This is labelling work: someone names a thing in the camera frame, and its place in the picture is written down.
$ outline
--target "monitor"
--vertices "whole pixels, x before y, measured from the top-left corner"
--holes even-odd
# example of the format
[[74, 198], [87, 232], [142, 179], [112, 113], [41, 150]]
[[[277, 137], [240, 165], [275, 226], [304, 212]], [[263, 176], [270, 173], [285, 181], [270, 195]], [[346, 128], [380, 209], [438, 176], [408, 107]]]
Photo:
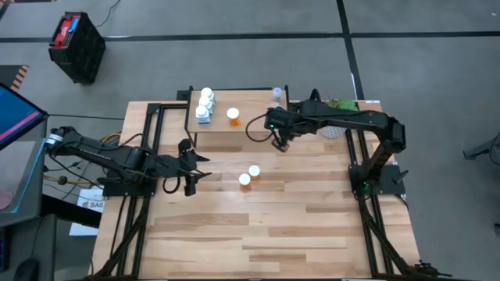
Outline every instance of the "monitor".
[[47, 112], [0, 83], [0, 150], [47, 118]]

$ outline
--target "gray floor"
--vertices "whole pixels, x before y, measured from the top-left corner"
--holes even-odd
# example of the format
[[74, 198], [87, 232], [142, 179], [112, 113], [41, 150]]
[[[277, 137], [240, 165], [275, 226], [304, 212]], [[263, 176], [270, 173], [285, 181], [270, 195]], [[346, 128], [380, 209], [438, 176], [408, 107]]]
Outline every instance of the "gray floor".
[[[100, 23], [113, 3], [13, 4], [0, 20], [0, 38], [50, 37], [63, 11], [88, 11]], [[345, 8], [353, 33], [500, 30], [500, 4], [495, 0], [345, 0]], [[341, 24], [334, 0], [123, 0], [99, 30], [107, 36], [322, 33], [341, 32]], [[381, 100], [406, 125], [408, 145], [398, 162], [409, 169], [405, 185], [422, 258], [457, 278], [497, 280], [500, 238], [493, 223], [500, 221], [500, 173], [487, 157], [465, 161], [462, 150], [498, 133], [500, 38], [373, 38], [353, 43], [365, 98]], [[2, 43], [0, 65], [29, 65], [20, 93], [52, 114], [123, 118], [128, 101], [173, 99], [190, 84], [289, 84], [292, 98], [307, 98], [313, 87], [332, 98], [354, 98], [342, 39], [107, 46], [91, 86], [73, 84], [64, 76], [49, 61], [46, 43]], [[123, 123], [71, 117], [50, 121], [49, 126], [74, 126], [97, 138], [121, 130]], [[101, 175], [92, 165], [85, 173], [92, 179]], [[62, 197], [51, 187], [45, 193]], [[68, 229], [61, 225], [59, 230], [58, 279], [85, 274], [93, 248], [93, 239], [68, 237]]]

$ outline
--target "black crate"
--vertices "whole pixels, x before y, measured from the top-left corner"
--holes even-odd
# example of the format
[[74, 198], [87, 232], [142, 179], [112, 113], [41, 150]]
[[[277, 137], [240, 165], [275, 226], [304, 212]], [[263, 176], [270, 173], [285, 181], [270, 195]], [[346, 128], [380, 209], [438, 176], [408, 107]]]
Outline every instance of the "black crate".
[[[73, 33], [64, 42], [56, 42], [65, 20], [80, 16]], [[95, 81], [102, 56], [106, 49], [104, 39], [85, 12], [66, 12], [52, 35], [48, 53], [50, 58], [74, 83], [91, 84]]]

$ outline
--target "wooden table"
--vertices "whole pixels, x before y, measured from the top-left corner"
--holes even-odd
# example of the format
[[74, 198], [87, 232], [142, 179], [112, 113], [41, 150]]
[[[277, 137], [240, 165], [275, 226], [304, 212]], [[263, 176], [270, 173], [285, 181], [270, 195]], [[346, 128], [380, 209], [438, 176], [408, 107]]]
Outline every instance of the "wooden table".
[[[129, 104], [122, 140], [142, 131], [147, 104]], [[381, 110], [380, 103], [361, 101], [359, 107]], [[184, 110], [166, 111], [159, 154], [177, 153], [177, 143], [186, 138], [184, 117]], [[164, 194], [159, 185], [151, 200], [139, 278], [370, 276], [344, 137], [304, 135], [295, 138], [286, 153], [269, 142], [253, 143], [245, 133], [203, 133], [198, 138], [198, 153], [211, 159], [199, 168], [213, 174], [200, 181], [193, 197], [183, 192]], [[371, 154], [377, 138], [366, 133], [366, 141]], [[130, 145], [139, 143], [137, 138]], [[355, 145], [361, 159], [356, 137]], [[262, 176], [251, 190], [241, 190], [238, 176], [254, 164]], [[167, 188], [174, 184], [169, 182]], [[417, 263], [406, 207], [395, 196], [379, 198], [388, 239], [410, 265]], [[105, 204], [93, 256], [96, 270], [109, 258], [121, 201], [114, 197]], [[123, 235], [126, 210], [127, 205], [117, 242]], [[373, 239], [383, 272], [380, 245]], [[134, 243], [126, 273], [131, 271]]]

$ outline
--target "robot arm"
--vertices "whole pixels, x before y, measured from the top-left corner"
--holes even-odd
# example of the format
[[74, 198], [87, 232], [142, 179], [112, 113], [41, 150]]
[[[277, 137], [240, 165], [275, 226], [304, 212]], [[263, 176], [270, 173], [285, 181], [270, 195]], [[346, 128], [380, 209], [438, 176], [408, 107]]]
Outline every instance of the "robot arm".
[[191, 196], [196, 193], [195, 184], [202, 177], [211, 173], [193, 173], [197, 169], [196, 162], [208, 161], [191, 149], [189, 140], [179, 143], [179, 157], [170, 155], [154, 155], [149, 150], [127, 145], [109, 146], [99, 140], [84, 137], [73, 127], [60, 127], [51, 130], [45, 142], [50, 157], [59, 155], [75, 155], [103, 168], [113, 171], [113, 175], [98, 179], [104, 184], [128, 184], [139, 186], [143, 180], [158, 178], [186, 179], [184, 193]]
[[264, 127], [274, 135], [272, 145], [285, 152], [288, 141], [305, 133], [316, 134], [325, 126], [339, 126], [354, 130], [374, 132], [380, 144], [373, 156], [362, 164], [365, 181], [380, 180], [380, 171], [394, 153], [405, 149], [405, 127], [395, 118], [382, 112], [344, 110], [331, 108], [320, 100], [315, 89], [309, 100], [290, 105], [290, 110], [268, 108]]

